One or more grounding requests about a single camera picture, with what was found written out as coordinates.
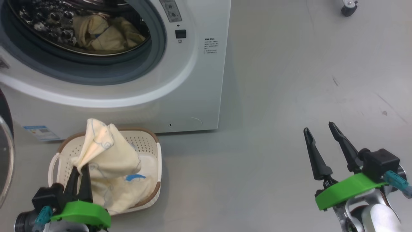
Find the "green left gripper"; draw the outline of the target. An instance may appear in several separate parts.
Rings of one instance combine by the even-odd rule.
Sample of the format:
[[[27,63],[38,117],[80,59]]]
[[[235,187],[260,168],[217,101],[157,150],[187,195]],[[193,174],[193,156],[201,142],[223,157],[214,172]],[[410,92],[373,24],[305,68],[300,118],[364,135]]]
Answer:
[[[73,166],[64,190],[67,202],[62,213],[51,217],[51,221],[69,221],[92,226],[98,229],[111,227],[111,216],[102,206],[93,204],[89,164],[81,168],[81,182],[78,192],[79,172]]]

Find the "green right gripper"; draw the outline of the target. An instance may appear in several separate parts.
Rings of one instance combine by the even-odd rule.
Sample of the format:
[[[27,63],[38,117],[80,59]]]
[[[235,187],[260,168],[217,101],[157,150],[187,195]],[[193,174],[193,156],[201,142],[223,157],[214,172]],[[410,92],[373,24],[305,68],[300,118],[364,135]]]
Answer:
[[[319,210],[329,209],[369,190],[379,188],[387,184],[384,181],[374,182],[365,174],[360,173],[362,161],[358,158],[357,149],[334,122],[329,122],[328,126],[334,139],[341,147],[347,162],[347,169],[355,175],[352,175],[339,183],[333,179],[333,171],[331,167],[325,164],[324,159],[316,147],[315,138],[309,128],[306,127],[303,130],[303,134],[313,177],[315,180],[323,181],[323,187],[325,188],[315,197],[315,202]]]

